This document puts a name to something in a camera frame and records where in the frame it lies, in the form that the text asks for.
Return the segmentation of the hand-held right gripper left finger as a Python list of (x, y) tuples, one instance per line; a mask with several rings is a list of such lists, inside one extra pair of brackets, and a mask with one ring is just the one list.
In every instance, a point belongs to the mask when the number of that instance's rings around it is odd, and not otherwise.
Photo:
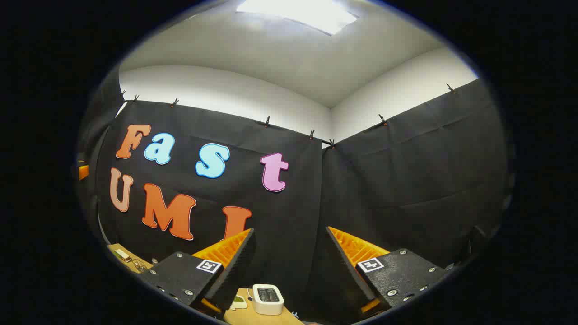
[(194, 254), (172, 253), (138, 277), (187, 308), (222, 317), (233, 304), (255, 251), (255, 229), (250, 228)]

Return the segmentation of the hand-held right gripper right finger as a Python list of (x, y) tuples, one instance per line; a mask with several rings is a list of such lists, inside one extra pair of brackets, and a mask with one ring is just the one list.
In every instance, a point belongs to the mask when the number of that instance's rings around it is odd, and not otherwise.
[(344, 317), (372, 317), (417, 300), (448, 270), (402, 248), (388, 251), (335, 227), (325, 228), (325, 278), (331, 306)]

